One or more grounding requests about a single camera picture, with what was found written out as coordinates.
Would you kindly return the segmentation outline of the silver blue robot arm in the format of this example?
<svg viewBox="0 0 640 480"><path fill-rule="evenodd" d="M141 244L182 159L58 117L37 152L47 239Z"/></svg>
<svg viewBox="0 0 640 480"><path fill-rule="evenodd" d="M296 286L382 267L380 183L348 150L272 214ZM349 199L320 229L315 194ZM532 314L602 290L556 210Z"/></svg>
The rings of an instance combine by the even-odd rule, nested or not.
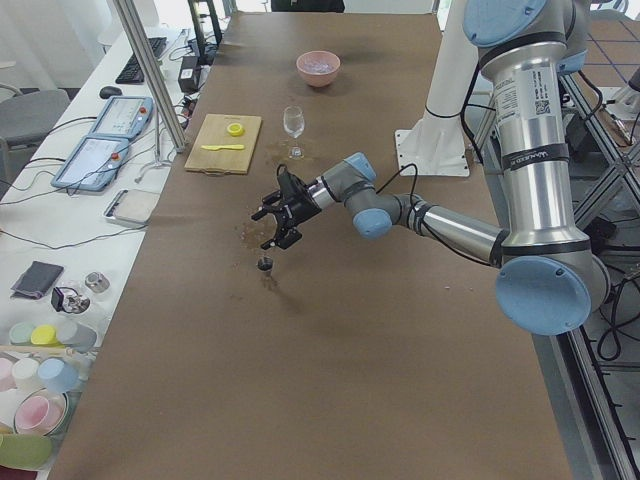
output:
<svg viewBox="0 0 640 480"><path fill-rule="evenodd" d="M463 32L493 85L507 228L416 194L379 194L368 159L355 153L311 183L279 169L279 187L259 209L276 221L266 246L290 247L301 223L340 203L363 237L375 239L400 225L497 268L497 301L519 327L551 336L581 326L606 299L610 279L575 224L558 78L584 63L588 16L585 1L465 6Z"/></svg>

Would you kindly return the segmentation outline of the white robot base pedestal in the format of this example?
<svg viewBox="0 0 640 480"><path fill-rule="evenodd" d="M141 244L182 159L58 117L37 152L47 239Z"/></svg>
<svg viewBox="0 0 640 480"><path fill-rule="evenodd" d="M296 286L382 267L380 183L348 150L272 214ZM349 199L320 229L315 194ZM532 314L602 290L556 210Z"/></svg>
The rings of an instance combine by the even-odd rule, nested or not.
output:
<svg viewBox="0 0 640 480"><path fill-rule="evenodd" d="M424 114L410 130L395 132L399 166L413 163L420 176L466 178L462 109L478 63L478 49L463 30L467 2L450 4Z"/></svg>

